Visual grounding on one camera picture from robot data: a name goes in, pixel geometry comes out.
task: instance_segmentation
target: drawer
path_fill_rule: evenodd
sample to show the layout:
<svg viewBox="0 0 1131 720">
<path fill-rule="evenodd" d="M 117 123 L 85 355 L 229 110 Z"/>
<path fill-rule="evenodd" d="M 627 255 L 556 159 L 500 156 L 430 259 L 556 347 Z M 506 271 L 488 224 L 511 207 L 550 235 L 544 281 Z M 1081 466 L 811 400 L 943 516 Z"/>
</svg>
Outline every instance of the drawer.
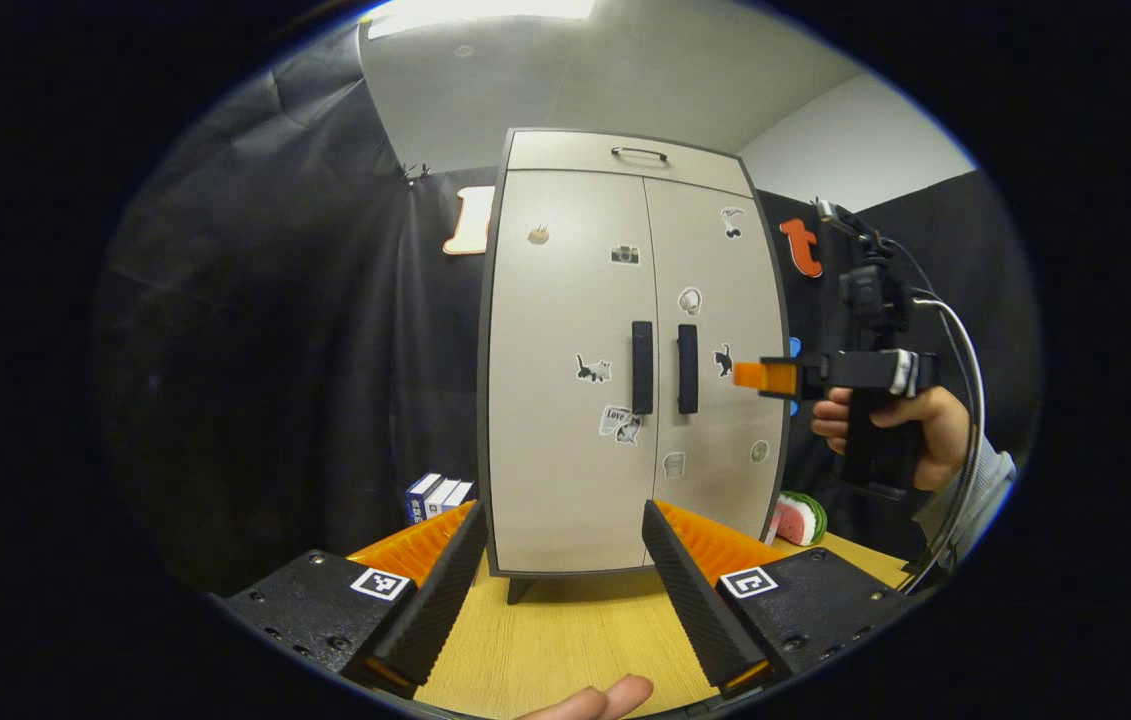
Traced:
<svg viewBox="0 0 1131 720">
<path fill-rule="evenodd" d="M 616 147 L 625 150 L 614 151 Z M 699 184 L 752 197 L 742 161 L 716 151 L 621 135 L 515 131 L 508 170 L 590 170 Z"/>
</svg>

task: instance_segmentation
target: black handle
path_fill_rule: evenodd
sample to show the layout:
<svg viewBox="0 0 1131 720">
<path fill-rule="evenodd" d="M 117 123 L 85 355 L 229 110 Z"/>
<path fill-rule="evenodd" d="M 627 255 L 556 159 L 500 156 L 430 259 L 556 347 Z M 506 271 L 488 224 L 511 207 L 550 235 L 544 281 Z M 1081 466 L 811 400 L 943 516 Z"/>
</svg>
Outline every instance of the black handle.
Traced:
<svg viewBox="0 0 1131 720">
<path fill-rule="evenodd" d="M 653 323 L 632 322 L 632 415 L 653 414 Z"/>
<path fill-rule="evenodd" d="M 841 478 L 867 495 L 903 501 L 912 488 L 925 434 L 920 420 L 878 428 L 871 414 L 898 400 L 884 389 L 854 388 Z"/>
<path fill-rule="evenodd" d="M 664 161 L 664 163 L 667 161 L 667 155 L 662 154 L 662 151 L 646 150 L 644 147 L 611 147 L 610 155 L 618 156 L 620 151 L 647 151 L 650 155 L 657 155 L 658 159 Z"/>
<path fill-rule="evenodd" d="M 698 413 L 698 327 L 676 326 L 676 352 L 680 355 L 680 396 L 676 396 L 681 415 Z"/>
</svg>

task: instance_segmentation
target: blue object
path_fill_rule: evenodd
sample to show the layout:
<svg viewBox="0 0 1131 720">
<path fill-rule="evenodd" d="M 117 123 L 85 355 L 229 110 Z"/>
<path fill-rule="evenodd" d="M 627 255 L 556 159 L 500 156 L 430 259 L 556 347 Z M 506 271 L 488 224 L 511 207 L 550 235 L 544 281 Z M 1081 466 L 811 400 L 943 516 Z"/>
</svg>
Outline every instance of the blue object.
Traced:
<svg viewBox="0 0 1131 720">
<path fill-rule="evenodd" d="M 788 355 L 795 357 L 801 355 L 801 338 L 788 338 Z M 795 416 L 801 410 L 801 404 L 792 401 L 792 415 Z"/>
</svg>

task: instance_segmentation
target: cabinet handle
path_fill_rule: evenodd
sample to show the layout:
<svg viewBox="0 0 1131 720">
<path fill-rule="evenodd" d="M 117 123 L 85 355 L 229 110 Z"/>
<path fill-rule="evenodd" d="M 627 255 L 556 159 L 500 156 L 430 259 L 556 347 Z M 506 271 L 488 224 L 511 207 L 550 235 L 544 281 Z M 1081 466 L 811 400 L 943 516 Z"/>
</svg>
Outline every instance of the cabinet handle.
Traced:
<svg viewBox="0 0 1131 720">
<path fill-rule="evenodd" d="M 676 352 L 680 355 L 680 396 L 676 405 L 681 415 L 698 413 L 698 327 L 676 327 Z"/>
<path fill-rule="evenodd" d="M 616 158 L 620 151 L 647 151 L 649 155 L 657 155 L 658 159 L 664 161 L 664 163 L 667 161 L 667 155 L 662 154 L 662 151 L 646 150 L 644 147 L 611 147 L 610 155 L 614 155 Z"/>
<path fill-rule="evenodd" d="M 653 414 L 653 323 L 632 322 L 632 415 Z"/>
</svg>

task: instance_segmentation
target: table surface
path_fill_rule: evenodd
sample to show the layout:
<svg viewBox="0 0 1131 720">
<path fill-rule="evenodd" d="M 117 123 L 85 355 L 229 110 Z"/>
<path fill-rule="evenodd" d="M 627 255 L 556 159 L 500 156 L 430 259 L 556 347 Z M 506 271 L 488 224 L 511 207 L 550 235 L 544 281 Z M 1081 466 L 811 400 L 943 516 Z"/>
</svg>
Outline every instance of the table surface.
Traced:
<svg viewBox="0 0 1131 720">
<path fill-rule="evenodd" d="M 832 534 L 811 547 L 782 538 L 774 546 L 793 555 L 826 547 L 891 587 L 907 576 L 904 561 Z M 715 696 L 657 573 L 542 580 L 513 606 L 506 602 L 507 582 L 489 576 L 482 559 L 432 676 L 414 700 L 511 719 L 587 685 L 603 691 L 629 673 L 653 682 L 653 696 L 632 717 Z"/>
</svg>

